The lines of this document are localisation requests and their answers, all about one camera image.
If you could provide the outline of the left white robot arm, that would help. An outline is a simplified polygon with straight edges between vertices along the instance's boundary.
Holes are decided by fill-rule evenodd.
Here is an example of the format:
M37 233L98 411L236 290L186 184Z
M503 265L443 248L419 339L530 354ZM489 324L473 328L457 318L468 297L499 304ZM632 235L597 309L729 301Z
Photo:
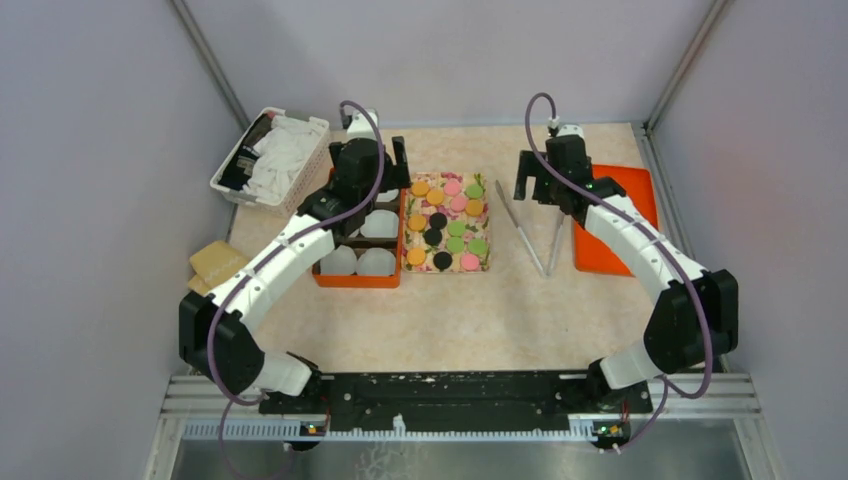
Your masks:
M297 413L317 407L316 366L292 353L267 353L254 335L295 281L364 225L379 194L411 185L404 139L385 143L376 111L350 100L340 107L356 112L343 117L345 141L328 146L329 180L245 266L209 293L191 291L179 304L180 358L235 404L257 405L265 394L281 393Z

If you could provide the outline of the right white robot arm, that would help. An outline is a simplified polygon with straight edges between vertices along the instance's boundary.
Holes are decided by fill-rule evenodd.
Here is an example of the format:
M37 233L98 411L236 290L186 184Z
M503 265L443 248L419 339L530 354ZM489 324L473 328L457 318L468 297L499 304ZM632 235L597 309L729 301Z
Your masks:
M738 345L738 282L726 270L710 271L675 247L609 176L597 177L581 128L548 121L545 149L521 152L514 197L553 205L600 240L627 267L654 303L642 337L595 361L586 385L589 404L612 412L627 388L673 374Z

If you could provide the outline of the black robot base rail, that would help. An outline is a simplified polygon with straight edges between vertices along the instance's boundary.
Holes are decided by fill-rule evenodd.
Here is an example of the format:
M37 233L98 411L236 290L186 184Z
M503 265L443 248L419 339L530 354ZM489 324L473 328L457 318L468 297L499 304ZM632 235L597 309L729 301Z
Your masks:
M262 415L328 419L333 433L377 432L401 417L413 433L553 432L579 414L648 414L645 382L596 389L579 370L325 373L297 397L272 393Z

